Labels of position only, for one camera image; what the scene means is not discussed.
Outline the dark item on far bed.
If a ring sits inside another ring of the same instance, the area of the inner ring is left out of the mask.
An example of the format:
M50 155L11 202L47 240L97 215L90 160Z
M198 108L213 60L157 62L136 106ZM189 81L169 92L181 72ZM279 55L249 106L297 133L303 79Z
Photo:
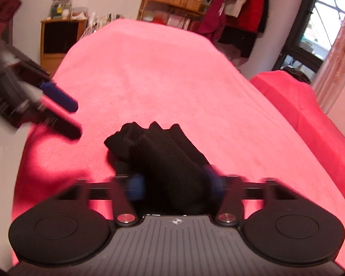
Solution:
M286 66L284 68L282 68L282 70L286 73L288 73L289 75L291 75L293 78L295 78L296 80L298 80L299 82L304 82L307 84L311 84L310 79L306 76L306 74L304 74L304 72L301 72L291 66Z

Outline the pink patterned curtain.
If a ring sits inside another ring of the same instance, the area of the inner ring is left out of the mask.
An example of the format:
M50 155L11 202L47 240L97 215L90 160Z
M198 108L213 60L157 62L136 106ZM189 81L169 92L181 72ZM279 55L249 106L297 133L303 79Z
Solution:
M345 86L345 19L327 58L316 74L313 91L324 113L328 113Z

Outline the black pants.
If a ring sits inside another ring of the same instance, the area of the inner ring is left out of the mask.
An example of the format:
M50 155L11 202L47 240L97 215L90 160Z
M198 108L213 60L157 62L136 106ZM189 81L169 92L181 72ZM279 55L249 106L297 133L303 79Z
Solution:
M104 141L117 162L127 165L130 176L144 178L144 196L134 201L135 211L162 215L214 215L221 201L209 197L207 158L178 124L163 129L126 123Z

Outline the wooden shelf unit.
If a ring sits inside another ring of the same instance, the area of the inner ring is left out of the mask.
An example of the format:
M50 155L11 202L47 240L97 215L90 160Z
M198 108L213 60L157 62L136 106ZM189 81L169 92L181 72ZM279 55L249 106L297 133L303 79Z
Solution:
M206 9L200 0L141 0L137 20L191 31Z

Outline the dark framed window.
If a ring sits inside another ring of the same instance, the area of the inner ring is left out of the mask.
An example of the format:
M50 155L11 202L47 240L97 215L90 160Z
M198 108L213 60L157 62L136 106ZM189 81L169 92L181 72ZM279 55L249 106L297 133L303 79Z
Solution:
M345 0L302 0L273 70L298 67L313 76L327 58L345 19Z

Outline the small wooden cabinet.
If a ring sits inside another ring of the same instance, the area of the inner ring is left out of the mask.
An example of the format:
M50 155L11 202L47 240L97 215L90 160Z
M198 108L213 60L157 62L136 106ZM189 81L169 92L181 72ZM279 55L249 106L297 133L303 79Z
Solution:
M54 74L68 51L83 35L87 19L45 19L41 22L40 64Z

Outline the near bed pink blanket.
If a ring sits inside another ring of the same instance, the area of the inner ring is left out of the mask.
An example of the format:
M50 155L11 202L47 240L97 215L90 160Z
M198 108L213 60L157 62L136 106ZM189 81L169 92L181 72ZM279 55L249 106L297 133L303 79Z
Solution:
M280 112L206 38L120 19L79 40L55 82L78 101L77 142L35 126L18 171L13 217L77 179L115 175L104 140L125 123L173 124L227 175L277 178L345 227L345 199ZM345 242L338 254L345 267Z

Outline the far bed red blanket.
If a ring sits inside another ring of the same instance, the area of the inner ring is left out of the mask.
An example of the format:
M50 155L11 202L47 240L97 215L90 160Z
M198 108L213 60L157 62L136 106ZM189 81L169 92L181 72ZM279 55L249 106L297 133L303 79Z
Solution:
M323 113L312 87L283 70L262 72L250 82L291 124L345 194L345 136Z

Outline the hanging clothes on rack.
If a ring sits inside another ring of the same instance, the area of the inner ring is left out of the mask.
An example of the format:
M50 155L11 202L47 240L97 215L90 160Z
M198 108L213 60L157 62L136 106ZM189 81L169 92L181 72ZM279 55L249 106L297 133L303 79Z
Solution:
M248 59L265 32L269 0L206 0L209 7L193 31L211 42L230 45Z

